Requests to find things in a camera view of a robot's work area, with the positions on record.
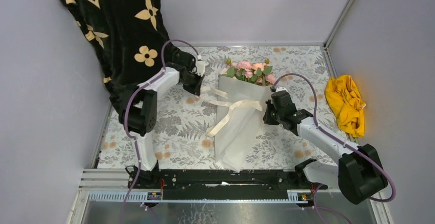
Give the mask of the white translucent wrapping paper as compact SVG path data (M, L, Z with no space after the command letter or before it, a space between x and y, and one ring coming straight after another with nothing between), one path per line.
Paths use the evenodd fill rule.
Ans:
M257 135L262 132L266 101L270 99L271 91L267 86L225 76L219 77L218 89L227 93L227 98L218 97L218 101L227 102L228 105L217 107L217 123L224 119L230 106L236 102L247 100L255 104L234 108L228 122L214 136L216 165L238 172L244 166Z

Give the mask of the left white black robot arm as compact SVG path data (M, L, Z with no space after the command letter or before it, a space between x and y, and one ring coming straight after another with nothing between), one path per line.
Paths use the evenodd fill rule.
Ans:
M158 99L178 84L195 96L200 96L201 93L208 63L202 60L197 49L194 51L193 69L168 63L148 81L127 87L122 95L119 122L124 126L126 135L134 140L137 156L136 174L140 174L140 183L148 189L156 187L159 183L159 175L153 171L157 166L157 158L152 139L157 123Z

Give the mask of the pink fake flower bouquet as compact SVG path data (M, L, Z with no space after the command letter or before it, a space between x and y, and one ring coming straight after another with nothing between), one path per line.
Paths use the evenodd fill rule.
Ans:
M276 77L273 75L273 66L268 58L258 63L250 63L248 61L237 63L227 58L225 63L227 66L219 73L220 76L258 86L271 86L276 82Z

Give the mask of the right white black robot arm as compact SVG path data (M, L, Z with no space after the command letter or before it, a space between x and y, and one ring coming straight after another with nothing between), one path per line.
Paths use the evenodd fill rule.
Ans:
M272 90L263 121L267 125L280 125L311 142L334 161L334 165L329 165L307 159L296 165L294 182L297 187L307 189L315 183L338 188L348 201L357 205L388 186L373 146L359 146L320 127L313 114L296 108L286 89Z

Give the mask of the cream printed ribbon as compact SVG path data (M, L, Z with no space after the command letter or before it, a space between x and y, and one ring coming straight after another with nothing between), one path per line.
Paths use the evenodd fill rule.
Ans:
M258 89L257 91L261 94L259 97L263 97L263 95L266 93L264 88ZM228 94L217 88L202 87L201 92L212 92L219 97L228 99ZM252 116L259 112L263 112L264 110L264 105L261 104L260 100L254 100L254 99L242 99L234 103L227 102L227 101L208 100L208 99L205 99L204 101L215 106L228 108L226 115L221 120L219 120L219 122L217 122L214 127L209 127L206 130L206 135L208 137L215 137L230 122L235 110L241 111L243 109L243 111L245 111L244 114L246 117L247 114L251 114Z

